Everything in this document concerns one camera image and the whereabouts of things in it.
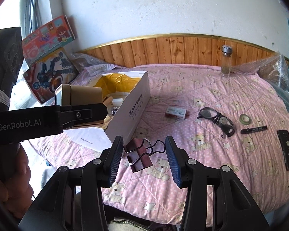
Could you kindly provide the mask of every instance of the pen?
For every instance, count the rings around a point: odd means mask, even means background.
[[[241,134],[249,134],[253,132],[258,132],[262,130],[266,130],[267,126],[261,126],[261,127],[255,127],[255,128],[246,128],[246,129],[241,129]]]

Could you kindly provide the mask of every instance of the gold trim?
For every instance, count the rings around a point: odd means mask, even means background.
[[[121,40],[116,40],[116,41],[111,41],[111,42],[99,44],[97,46],[81,50],[81,51],[79,51],[79,53],[85,53],[85,52],[88,52],[88,51],[93,50],[93,49],[97,49],[97,48],[101,48],[101,47],[105,47],[105,46],[109,46],[109,45],[113,45],[113,44],[118,44],[118,43],[122,43],[122,42],[144,40],[144,39],[151,39],[151,38],[159,38],[159,37],[203,37],[203,38],[212,38],[212,39],[218,39],[218,40],[225,40],[225,41],[233,41],[233,42],[236,42],[236,43],[242,43],[242,44],[246,44],[246,45],[249,45],[249,46],[252,46],[252,47],[256,47],[258,49],[264,50],[264,51],[272,53],[272,54],[276,53],[273,50],[267,49],[267,48],[259,46],[257,44],[250,43],[250,42],[247,42],[247,41],[238,40],[238,39],[234,39],[234,38],[222,37],[222,36],[214,36],[214,35],[203,35],[203,34],[186,34],[186,33],[184,33],[184,34],[182,34],[182,33],[155,34],[155,35],[145,35],[145,36],[124,38],[124,39],[121,39]]]

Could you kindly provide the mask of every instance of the bed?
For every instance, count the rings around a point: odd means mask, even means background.
[[[122,72],[129,69],[114,69]],[[136,128],[134,137],[151,142],[172,135],[190,158],[205,166],[230,166],[252,194],[258,206],[268,213],[289,199],[289,171],[276,134],[289,131],[289,113],[274,88],[257,74],[231,74],[222,79],[219,67],[188,64],[155,64],[135,67],[146,70],[150,82],[150,101]],[[95,74],[80,74],[74,84],[86,85]],[[165,117],[168,106],[187,109],[184,120]],[[236,132],[221,138],[221,130],[206,119],[197,119],[208,106],[233,121]],[[240,114],[252,118],[248,127],[267,125],[266,131],[241,135],[246,128]],[[100,153],[80,146],[65,134],[30,140],[32,147],[58,168],[80,167],[98,158]],[[173,182],[166,154],[152,156],[153,166],[132,173],[124,155],[116,182],[102,189],[105,204],[157,223],[178,224],[187,191]],[[207,226],[212,225],[212,188],[208,187]]]

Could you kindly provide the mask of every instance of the green tape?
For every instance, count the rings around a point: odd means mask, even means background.
[[[246,114],[241,114],[239,121],[243,124],[243,125],[248,125],[251,123],[251,118],[246,115]]]

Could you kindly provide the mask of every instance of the glass bottle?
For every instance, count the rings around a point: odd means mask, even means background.
[[[229,77],[231,69],[232,47],[223,45],[221,51],[221,73],[223,77]]]

